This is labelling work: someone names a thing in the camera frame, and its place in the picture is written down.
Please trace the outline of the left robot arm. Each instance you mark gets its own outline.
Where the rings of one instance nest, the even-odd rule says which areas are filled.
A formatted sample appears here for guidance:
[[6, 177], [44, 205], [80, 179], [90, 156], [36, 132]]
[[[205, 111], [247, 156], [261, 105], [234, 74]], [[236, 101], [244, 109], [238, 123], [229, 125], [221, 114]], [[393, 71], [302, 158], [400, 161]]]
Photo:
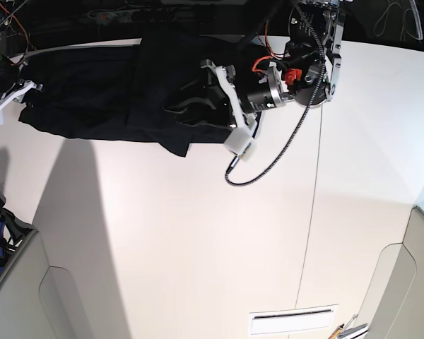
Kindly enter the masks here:
[[340, 4], [294, 1], [282, 52], [275, 52], [265, 37], [264, 56], [223, 65], [204, 59], [199, 73], [168, 97], [164, 110], [186, 126], [252, 133], [266, 110], [289, 102], [313, 107], [330, 101], [341, 65], [346, 17]]

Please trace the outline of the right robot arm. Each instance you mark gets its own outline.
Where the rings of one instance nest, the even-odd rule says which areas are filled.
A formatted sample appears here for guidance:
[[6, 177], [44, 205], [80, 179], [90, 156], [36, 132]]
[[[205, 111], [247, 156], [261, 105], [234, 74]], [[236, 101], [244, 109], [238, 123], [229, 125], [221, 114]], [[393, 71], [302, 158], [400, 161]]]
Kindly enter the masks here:
[[[20, 74], [28, 64], [28, 53], [34, 49], [28, 31], [18, 18], [18, 12], [28, 3], [0, 1], [0, 109], [24, 97], [28, 91], [41, 88], [40, 85], [22, 78]], [[14, 61], [8, 53], [12, 50], [11, 44], [18, 37], [23, 38], [24, 50], [18, 53]]]

